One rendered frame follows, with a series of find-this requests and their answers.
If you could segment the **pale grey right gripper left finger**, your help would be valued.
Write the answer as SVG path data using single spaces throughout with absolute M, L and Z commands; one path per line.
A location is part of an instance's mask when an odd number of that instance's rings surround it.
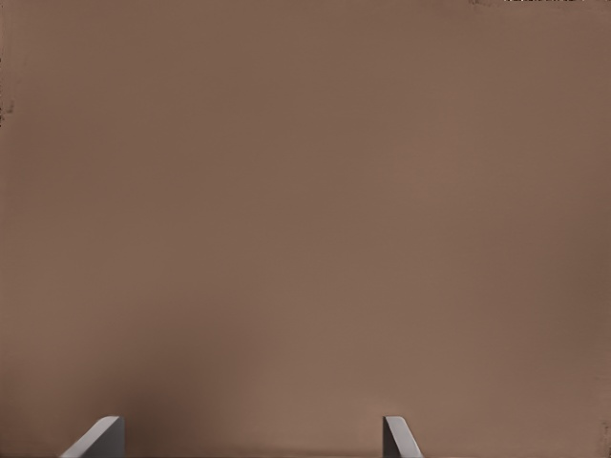
M 125 458 L 125 419 L 105 416 L 97 420 L 60 458 Z

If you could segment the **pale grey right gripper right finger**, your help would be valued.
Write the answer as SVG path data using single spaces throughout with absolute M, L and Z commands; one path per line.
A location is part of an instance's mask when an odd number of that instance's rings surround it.
M 383 458 L 422 458 L 422 451 L 402 416 L 383 417 Z

